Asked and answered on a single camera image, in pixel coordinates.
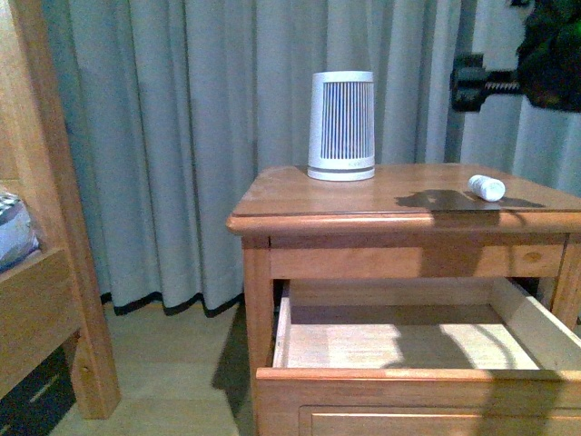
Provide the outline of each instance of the wooden bed frame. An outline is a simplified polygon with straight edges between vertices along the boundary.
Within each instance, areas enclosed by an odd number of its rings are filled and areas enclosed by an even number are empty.
[[[0,0],[0,184],[41,252],[0,274],[0,398],[64,345],[85,418],[120,400],[39,0]]]

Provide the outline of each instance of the bed post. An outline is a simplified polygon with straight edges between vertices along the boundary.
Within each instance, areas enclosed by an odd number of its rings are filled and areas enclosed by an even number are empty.
[[[63,248],[79,331],[65,345],[85,418],[120,400],[40,0],[0,0],[0,104],[25,200],[44,248]]]

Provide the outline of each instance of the drawer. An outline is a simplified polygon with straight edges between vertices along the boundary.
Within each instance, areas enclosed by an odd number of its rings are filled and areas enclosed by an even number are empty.
[[[581,435],[581,341],[506,279],[293,281],[270,435]]]

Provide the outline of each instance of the air purifier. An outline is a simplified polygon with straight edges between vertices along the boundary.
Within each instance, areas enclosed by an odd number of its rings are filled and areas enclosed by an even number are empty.
[[[312,77],[309,177],[335,182],[375,173],[373,73],[335,71]]]

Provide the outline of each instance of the floor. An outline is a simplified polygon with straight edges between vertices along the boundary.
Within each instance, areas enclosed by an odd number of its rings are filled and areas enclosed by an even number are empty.
[[[123,399],[106,421],[84,421],[75,405],[52,436],[253,435],[243,307],[105,313]]]

